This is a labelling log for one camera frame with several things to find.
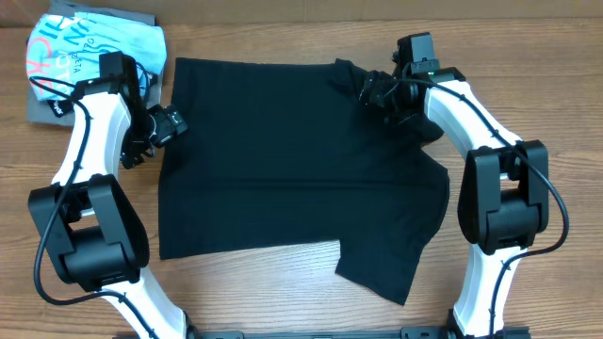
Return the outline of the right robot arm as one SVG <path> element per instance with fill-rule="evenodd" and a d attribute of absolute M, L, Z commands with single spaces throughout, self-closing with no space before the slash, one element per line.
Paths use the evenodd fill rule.
<path fill-rule="evenodd" d="M 503 311 L 522 255 L 548 223 L 548 155 L 479 102 L 462 73 L 441 67 L 428 32 L 398 40 L 392 74 L 370 72 L 359 100 L 399 125 L 419 116 L 448 136 L 464 159 L 457 216 L 469 257 L 461 295 L 440 338 L 528 338 Z"/>

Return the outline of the black t-shirt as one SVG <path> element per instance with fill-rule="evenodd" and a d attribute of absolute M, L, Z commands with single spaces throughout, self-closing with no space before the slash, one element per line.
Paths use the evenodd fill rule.
<path fill-rule="evenodd" d="M 166 148 L 159 254 L 335 240 L 336 273 L 397 304 L 448 207 L 441 130 L 359 101 L 367 71 L 178 58 L 171 101 L 187 131 Z"/>

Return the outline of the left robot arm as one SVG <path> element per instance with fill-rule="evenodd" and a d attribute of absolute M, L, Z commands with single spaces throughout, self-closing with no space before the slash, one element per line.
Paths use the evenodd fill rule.
<path fill-rule="evenodd" d="M 46 302 L 105 299 L 140 338 L 194 338 L 185 311 L 149 268 L 146 230 L 118 182 L 187 130 L 178 109 L 148 107 L 143 66 L 122 52 L 99 56 L 100 75 L 72 85 L 73 131 L 52 183 L 31 191 L 28 209 L 41 236 L 33 281 Z"/>

